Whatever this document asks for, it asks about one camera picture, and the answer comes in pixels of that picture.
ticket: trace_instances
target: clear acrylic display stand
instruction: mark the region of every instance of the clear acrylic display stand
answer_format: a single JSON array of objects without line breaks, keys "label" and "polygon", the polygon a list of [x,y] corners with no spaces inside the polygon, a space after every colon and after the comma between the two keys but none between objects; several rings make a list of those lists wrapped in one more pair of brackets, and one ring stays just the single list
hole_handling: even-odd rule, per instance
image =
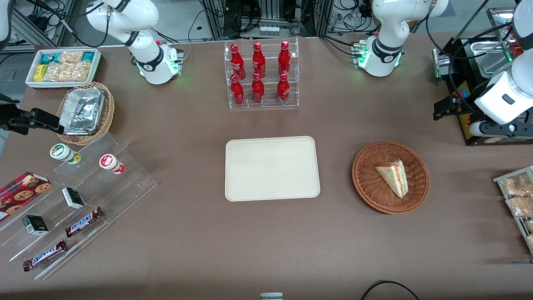
[{"label": "clear acrylic display stand", "polygon": [[[289,42],[289,52],[290,52],[290,72],[288,74],[288,82],[290,84],[289,89],[289,101],[285,105],[280,105],[278,103],[278,82],[279,82],[279,73],[278,73],[278,56],[281,50],[281,42]],[[233,74],[233,69],[231,68],[231,51],[230,46],[232,44],[237,44],[239,46],[239,52],[244,59],[244,69],[246,71],[246,78],[240,83],[244,88],[244,105],[236,106],[233,102],[233,97],[231,95],[231,81],[230,76]],[[265,54],[266,60],[266,77],[263,78],[263,83],[265,86],[265,100],[262,104],[257,104],[253,99],[252,93],[252,74],[254,74],[254,67],[252,64],[252,56],[254,55],[254,47],[252,44],[245,43],[244,41],[231,41],[226,42],[224,45],[224,65],[226,67],[226,85],[228,86],[228,100],[229,106],[231,109],[234,108],[266,108],[266,107],[290,107],[298,106],[300,104],[299,92],[298,92],[298,82],[299,77],[299,67],[298,67],[298,39],[297,38],[286,38],[286,39],[265,39],[261,40],[261,48]]]},{"label": "clear acrylic display stand", "polygon": [[[500,188],[500,190],[502,190],[502,193],[503,193],[503,197],[505,198],[505,200],[509,200],[510,198],[512,198],[512,196],[510,196],[506,189],[504,188],[503,186],[503,179],[506,179],[506,178],[511,178],[511,177],[514,177],[516,175],[520,175],[522,173],[526,173],[529,177],[529,180],[531,180],[531,182],[533,182],[533,165],[530,166],[530,167],[527,167],[527,168],[523,168],[523,169],[520,169],[518,171],[515,171],[515,172],[512,172],[512,173],[509,173],[509,174],[506,174],[506,175],[503,175],[503,176],[500,176],[500,177],[497,177],[497,178],[494,178],[493,181],[496,182]],[[514,217],[514,220],[516,221],[516,223],[518,224],[518,228],[520,229],[520,233],[522,233],[522,236],[524,237],[524,239],[532,234],[527,226],[526,226],[526,222],[533,219],[533,217],[516,217],[516,216],[513,216]],[[533,254],[533,248],[531,247],[531,245],[526,242],[528,248],[529,248],[529,252],[531,252],[531,254]]]},{"label": "clear acrylic display stand", "polygon": [[[29,203],[28,208],[20,209],[23,211],[5,220],[6,224],[2,224],[0,228],[1,251],[10,257],[10,262],[20,265],[21,272],[24,261],[38,256],[60,240],[65,240],[67,252],[53,256],[28,272],[35,280],[50,276],[157,185],[150,174],[131,157],[126,145],[110,133],[79,152],[82,155],[79,164],[63,163],[57,167],[48,175],[53,188],[42,198]],[[107,153],[113,154],[126,165],[122,174],[113,174],[100,167],[98,160]],[[85,202],[83,209],[67,206],[61,193],[65,187],[78,190]],[[87,228],[67,238],[65,228],[69,228],[98,206],[105,214]],[[42,216],[49,232],[43,236],[29,235],[22,223],[25,215]]]}]

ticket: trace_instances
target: brown tablecloth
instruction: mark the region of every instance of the brown tablecloth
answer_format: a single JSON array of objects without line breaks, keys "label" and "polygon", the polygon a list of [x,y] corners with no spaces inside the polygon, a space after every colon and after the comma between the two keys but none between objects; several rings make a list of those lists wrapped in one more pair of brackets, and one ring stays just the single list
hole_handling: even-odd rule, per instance
[{"label": "brown tablecloth", "polygon": [[[447,89],[435,83],[425,35],[409,38],[386,78],[355,70],[317,38],[299,42],[300,107],[252,112],[228,108],[222,42],[194,44],[183,76],[161,86],[139,76],[127,48],[102,48],[111,132],[160,184],[45,281],[0,248],[0,298],[356,299],[391,279],[422,299],[531,299],[533,266],[511,264],[530,259],[528,249],[491,179],[533,164],[532,146],[466,147],[454,117],[432,120]],[[64,93],[28,88],[22,106],[55,112]],[[303,135],[316,141],[318,197],[225,199],[229,140]],[[355,154],[384,139],[411,147],[429,170],[429,197],[411,214],[382,214],[353,187]],[[43,130],[11,134],[0,184],[48,174],[58,141]],[[394,286],[369,298],[389,296],[409,298]]]}]

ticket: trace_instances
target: coca-cola bottle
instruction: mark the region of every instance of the coca-cola bottle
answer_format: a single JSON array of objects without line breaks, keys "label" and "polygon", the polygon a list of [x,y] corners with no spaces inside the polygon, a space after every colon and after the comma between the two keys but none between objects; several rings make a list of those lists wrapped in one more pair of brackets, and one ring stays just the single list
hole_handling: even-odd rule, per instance
[{"label": "coca-cola bottle", "polygon": [[285,105],[289,102],[289,88],[290,84],[287,82],[287,73],[283,73],[279,76],[278,82],[278,103],[279,105]]},{"label": "coca-cola bottle", "polygon": [[281,42],[281,51],[278,56],[278,73],[281,76],[283,72],[287,74],[290,71],[290,52],[289,52],[289,42]]},{"label": "coca-cola bottle", "polygon": [[254,56],[252,57],[254,63],[254,72],[259,73],[261,78],[265,78],[267,75],[267,67],[265,65],[265,54],[261,50],[261,43],[254,43]]},{"label": "coca-cola bottle", "polygon": [[243,56],[239,53],[239,46],[233,44],[230,46],[231,49],[231,68],[233,73],[239,76],[240,80],[246,78],[246,71],[244,71],[244,59]]},{"label": "coca-cola bottle", "polygon": [[265,85],[261,81],[261,76],[258,72],[254,73],[254,82],[252,82],[252,91],[254,93],[254,101],[257,104],[263,103],[265,99]]},{"label": "coca-cola bottle", "polygon": [[239,78],[235,74],[231,74],[231,96],[233,98],[233,102],[236,106],[243,106],[244,105],[244,89],[243,86],[239,82]]}]

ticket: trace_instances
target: sandwich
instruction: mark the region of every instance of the sandwich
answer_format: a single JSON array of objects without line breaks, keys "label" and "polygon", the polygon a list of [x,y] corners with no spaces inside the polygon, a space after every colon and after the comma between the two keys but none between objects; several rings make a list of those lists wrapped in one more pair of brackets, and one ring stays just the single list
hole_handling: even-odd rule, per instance
[{"label": "sandwich", "polygon": [[407,185],[405,167],[401,160],[380,163],[376,166],[376,170],[398,197],[403,198],[407,194],[409,187]]}]

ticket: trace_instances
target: wicker basket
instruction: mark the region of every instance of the wicker basket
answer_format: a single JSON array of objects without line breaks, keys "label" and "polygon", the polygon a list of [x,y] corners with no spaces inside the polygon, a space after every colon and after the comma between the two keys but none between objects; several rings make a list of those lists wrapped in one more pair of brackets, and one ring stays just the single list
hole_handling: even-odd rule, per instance
[{"label": "wicker basket", "polygon": [[[401,159],[405,166],[409,192],[396,196],[376,171],[378,163]],[[357,192],[373,208],[386,214],[406,214],[426,200],[430,176],[422,159],[407,146],[394,141],[377,141],[359,151],[352,165],[352,179]]]},{"label": "wicker basket", "polygon": [[[69,144],[76,144],[79,146],[85,146],[88,145],[90,142],[100,139],[103,137],[111,127],[111,123],[113,122],[113,113],[115,112],[115,100],[113,99],[113,95],[109,92],[109,90],[106,88],[105,85],[99,83],[99,82],[91,82],[89,84],[84,84],[75,87],[74,89],[88,89],[88,88],[99,88],[102,89],[106,93],[106,98],[104,100],[104,107],[102,108],[102,116],[100,118],[100,128],[98,129],[98,132],[91,136],[67,136],[67,135],[58,135],[59,138],[64,141],[65,143]],[[57,112],[57,116],[61,116],[61,112],[63,112],[63,105],[65,104],[65,100],[67,99],[67,95],[63,97],[63,101],[61,101],[61,104],[59,105],[59,109]]]}]

